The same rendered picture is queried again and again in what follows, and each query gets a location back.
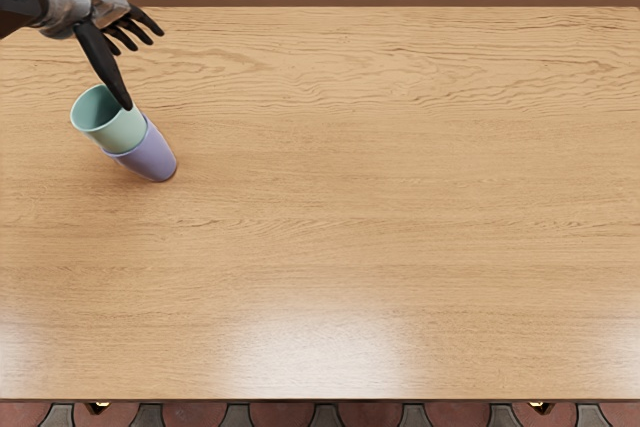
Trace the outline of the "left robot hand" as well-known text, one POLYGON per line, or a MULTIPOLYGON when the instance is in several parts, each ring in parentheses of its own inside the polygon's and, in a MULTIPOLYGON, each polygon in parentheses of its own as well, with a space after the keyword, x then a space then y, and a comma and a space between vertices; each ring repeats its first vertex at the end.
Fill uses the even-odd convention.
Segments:
POLYGON ((47 1, 47 12, 37 24, 40 33, 57 40, 75 37, 98 78, 130 111, 133 101, 116 62, 119 47, 136 51, 138 42, 151 45, 152 35, 164 35, 162 28, 129 0, 47 1))

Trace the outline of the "mint green cup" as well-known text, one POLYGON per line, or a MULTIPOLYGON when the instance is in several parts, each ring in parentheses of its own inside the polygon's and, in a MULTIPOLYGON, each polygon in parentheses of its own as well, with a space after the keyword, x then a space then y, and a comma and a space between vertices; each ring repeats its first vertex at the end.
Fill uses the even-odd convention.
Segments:
POLYGON ((103 150, 120 154, 144 138, 147 123, 136 105, 124 109, 105 85, 83 92, 70 110, 73 127, 103 150))

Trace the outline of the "lavender purple cup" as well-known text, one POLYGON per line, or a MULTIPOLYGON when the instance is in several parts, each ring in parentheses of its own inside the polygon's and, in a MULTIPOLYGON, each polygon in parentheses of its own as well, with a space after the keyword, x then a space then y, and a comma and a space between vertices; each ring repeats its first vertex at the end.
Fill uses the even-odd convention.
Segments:
POLYGON ((177 160, 155 124, 143 115, 146 133, 141 142, 123 153, 102 152, 128 171, 152 182, 169 180, 177 170, 177 160))

